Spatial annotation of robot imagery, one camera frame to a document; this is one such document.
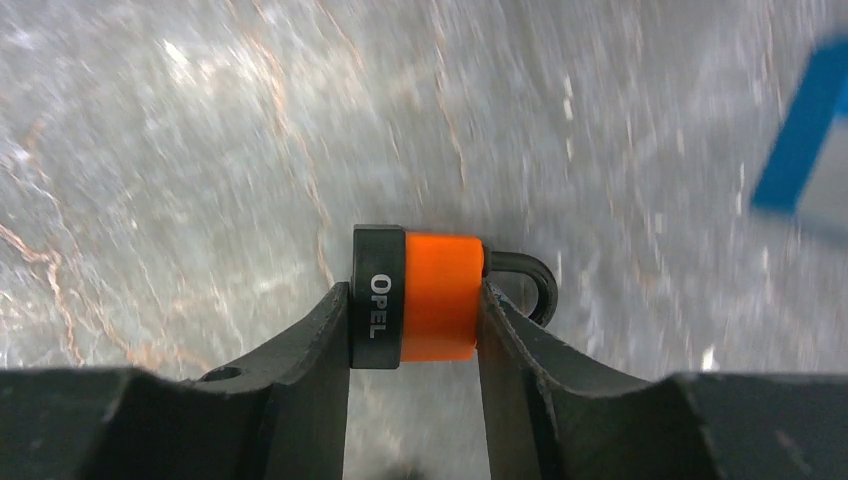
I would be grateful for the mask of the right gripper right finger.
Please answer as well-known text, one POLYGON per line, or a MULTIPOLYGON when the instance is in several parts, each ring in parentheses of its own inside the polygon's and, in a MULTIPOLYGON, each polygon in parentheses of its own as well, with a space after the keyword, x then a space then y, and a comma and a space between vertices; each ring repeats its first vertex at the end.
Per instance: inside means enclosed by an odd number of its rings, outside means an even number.
POLYGON ((495 479, 843 479, 843 375, 610 368, 482 292, 478 364, 495 479))

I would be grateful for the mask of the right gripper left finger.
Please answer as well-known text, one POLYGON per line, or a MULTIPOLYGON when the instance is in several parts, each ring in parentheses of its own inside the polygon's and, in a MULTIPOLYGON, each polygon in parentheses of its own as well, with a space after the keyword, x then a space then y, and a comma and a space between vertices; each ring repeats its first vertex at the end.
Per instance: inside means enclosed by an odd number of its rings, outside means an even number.
POLYGON ((137 367, 1 374, 5 479, 339 479, 348 287, 196 380, 137 367))

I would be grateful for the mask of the orange black padlock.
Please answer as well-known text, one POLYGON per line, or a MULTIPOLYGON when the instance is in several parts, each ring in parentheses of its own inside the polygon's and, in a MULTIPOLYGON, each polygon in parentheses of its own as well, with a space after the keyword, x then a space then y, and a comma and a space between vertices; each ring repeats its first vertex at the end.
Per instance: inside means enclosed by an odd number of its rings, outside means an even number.
POLYGON ((468 360, 491 272, 533 281, 529 317, 550 323, 557 283, 539 259, 495 251, 478 237, 408 231, 398 225, 357 225, 349 287, 350 366, 393 370, 403 362, 468 360))

